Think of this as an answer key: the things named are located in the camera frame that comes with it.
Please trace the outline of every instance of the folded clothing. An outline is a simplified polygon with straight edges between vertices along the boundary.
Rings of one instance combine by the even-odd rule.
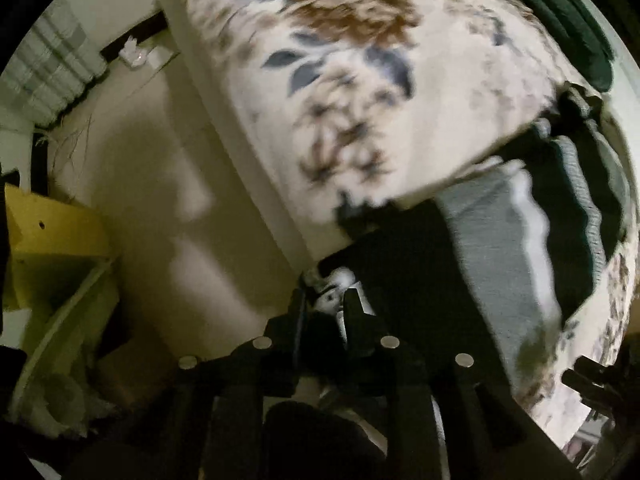
[[[600,25],[580,0],[522,0],[534,11],[564,54],[596,89],[611,88],[613,51]]]
[[[320,262],[320,275],[352,271],[433,374],[467,352],[489,380],[526,391],[595,290],[630,213],[600,104],[569,86],[487,160],[495,167],[389,215]]]

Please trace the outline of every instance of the curtain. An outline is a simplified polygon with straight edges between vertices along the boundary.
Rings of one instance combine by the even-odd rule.
[[[65,0],[55,0],[24,37],[0,75],[0,102],[46,128],[107,63]]]

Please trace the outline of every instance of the beige floor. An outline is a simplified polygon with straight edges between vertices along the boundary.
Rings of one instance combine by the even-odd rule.
[[[168,32],[150,43],[175,50]],[[286,308],[295,277],[180,55],[156,74],[114,61],[52,137],[51,195],[103,216],[126,308],[175,355],[226,354]]]

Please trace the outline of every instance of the dark green cloth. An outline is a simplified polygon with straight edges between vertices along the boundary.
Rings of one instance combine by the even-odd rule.
[[[522,0],[538,17],[573,66],[596,89],[609,91],[613,82],[613,50],[580,0]]]

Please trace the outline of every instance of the baseboard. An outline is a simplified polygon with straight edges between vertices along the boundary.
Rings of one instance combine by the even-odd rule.
[[[107,60],[107,63],[111,62],[118,57],[118,53],[124,47],[124,43],[129,39],[129,36],[133,36],[138,40],[138,43],[141,43],[166,28],[167,24],[164,13],[159,10],[153,16],[149,16],[146,20],[131,27],[116,40],[111,41],[110,44],[100,51],[100,54]]]

